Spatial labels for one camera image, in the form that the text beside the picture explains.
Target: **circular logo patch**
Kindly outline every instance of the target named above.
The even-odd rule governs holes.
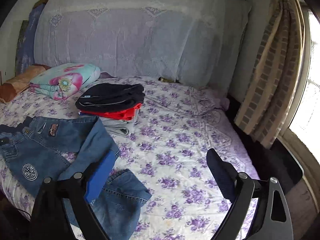
[[[34,166],[29,163],[26,163],[22,166],[22,174],[28,180],[35,180],[38,177],[38,172]]]

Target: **metal knob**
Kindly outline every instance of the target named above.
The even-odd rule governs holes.
[[[239,172],[239,177],[241,179],[246,179],[248,177],[248,175],[246,173],[244,173],[244,172]]]
[[[46,178],[44,178],[44,180],[43,180],[44,183],[50,183],[50,181],[51,181],[51,178],[50,178],[50,177],[46,177]]]
[[[75,174],[73,175],[73,177],[74,177],[75,179],[80,179],[80,178],[82,177],[82,173],[81,173],[81,172],[77,172],[77,173],[75,173]]]
[[[278,180],[275,177],[271,177],[270,181],[274,184],[278,183]]]

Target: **curtain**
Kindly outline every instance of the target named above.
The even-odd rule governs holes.
[[[249,87],[235,124],[270,148],[293,101],[300,75],[304,22],[298,0],[271,0]]]

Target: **floral bedsheet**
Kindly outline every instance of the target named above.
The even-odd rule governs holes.
[[[238,171],[258,178],[223,112],[228,102],[216,98],[210,89],[196,90],[149,77],[100,79],[89,87],[102,82],[141,83],[145,88],[134,131],[127,137],[113,136],[121,150],[113,172],[129,168],[152,193],[131,239],[211,239],[231,204],[207,167],[207,150],[214,148]],[[89,87],[65,101],[26,90],[11,103],[0,105],[0,124],[16,126],[26,116],[78,118],[75,101]],[[72,162],[76,154],[65,157]],[[0,190],[14,206],[32,213],[34,198],[12,176],[1,156]],[[253,200],[238,239],[245,237],[255,205]],[[73,229],[83,239],[80,229]]]

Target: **window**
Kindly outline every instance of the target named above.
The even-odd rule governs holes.
[[[311,57],[305,89],[297,112],[289,126],[320,163],[320,24],[308,12]]]
[[[320,23],[302,8],[305,44],[300,80],[278,139],[301,165],[317,211],[320,211]]]

